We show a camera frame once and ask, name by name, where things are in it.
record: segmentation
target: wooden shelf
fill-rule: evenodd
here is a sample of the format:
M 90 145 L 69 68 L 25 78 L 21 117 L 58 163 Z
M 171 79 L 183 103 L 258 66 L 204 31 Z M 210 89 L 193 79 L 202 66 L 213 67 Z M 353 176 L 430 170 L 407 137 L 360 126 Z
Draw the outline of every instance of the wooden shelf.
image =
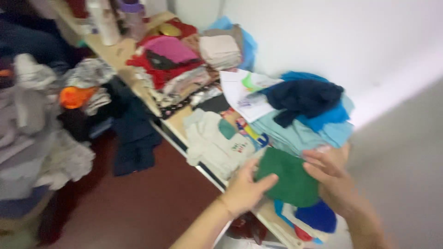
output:
M 49 2 L 60 18 L 66 22 L 73 31 L 82 36 L 88 46 L 112 66 L 122 80 L 132 89 L 135 95 L 143 100 L 146 106 L 159 117 L 160 111 L 156 107 L 155 102 L 152 100 L 147 89 L 143 87 L 142 82 L 135 77 L 134 69 L 131 66 L 125 65 L 126 60 L 135 52 L 135 41 L 130 38 L 124 38 L 114 46 L 105 46 L 101 43 L 99 35 L 83 35 L 82 28 L 72 16 L 66 2 L 63 0 L 50 0 Z M 170 12 L 160 13 L 152 17 L 151 21 L 146 24 L 147 32 L 174 17 L 174 14 Z M 167 120 L 160 119 L 163 124 L 186 146 L 188 146 L 188 142 L 183 127 L 183 118 L 191 115 L 191 113 L 192 110 L 188 106 L 178 111 Z M 331 149 L 328 153 L 330 153 L 334 160 L 339 162 L 340 165 L 344 165 L 347 161 L 349 145 L 346 144 L 341 149 Z M 269 231 L 271 231 L 271 233 L 273 233 L 288 248 L 303 248 L 303 242 L 297 238 L 295 231 L 275 213 L 273 201 L 266 198 L 263 199 L 261 205 L 259 205 L 259 207 L 253 212 Z

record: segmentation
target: paper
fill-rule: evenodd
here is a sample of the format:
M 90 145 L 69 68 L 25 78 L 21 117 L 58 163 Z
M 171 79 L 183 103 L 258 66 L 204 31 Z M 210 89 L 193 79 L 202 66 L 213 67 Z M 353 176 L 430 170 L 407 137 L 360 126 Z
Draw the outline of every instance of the paper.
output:
M 266 96 L 257 93 L 257 91 L 281 81 L 245 70 L 220 71 L 220 83 L 226 101 L 248 123 L 252 123 L 274 110 L 268 103 Z

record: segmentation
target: red floor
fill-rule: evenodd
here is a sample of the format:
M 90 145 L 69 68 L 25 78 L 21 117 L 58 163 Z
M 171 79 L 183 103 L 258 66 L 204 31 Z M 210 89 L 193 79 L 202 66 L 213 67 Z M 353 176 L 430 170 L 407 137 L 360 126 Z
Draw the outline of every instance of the red floor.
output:
M 128 176 L 112 175 L 116 149 L 112 134 L 94 142 L 93 171 L 59 191 L 58 202 L 74 209 L 62 235 L 42 248 L 168 248 L 220 194 L 165 140 L 153 168 Z

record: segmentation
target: green towel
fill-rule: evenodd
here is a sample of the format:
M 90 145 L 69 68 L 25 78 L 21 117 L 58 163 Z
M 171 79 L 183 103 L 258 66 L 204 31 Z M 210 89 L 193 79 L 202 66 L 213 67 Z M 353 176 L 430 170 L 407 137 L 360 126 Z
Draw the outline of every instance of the green towel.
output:
M 278 183 L 266 195 L 297 207 L 319 202 L 319 183 L 303 169 L 304 160 L 269 147 L 259 163 L 256 180 L 277 174 Z

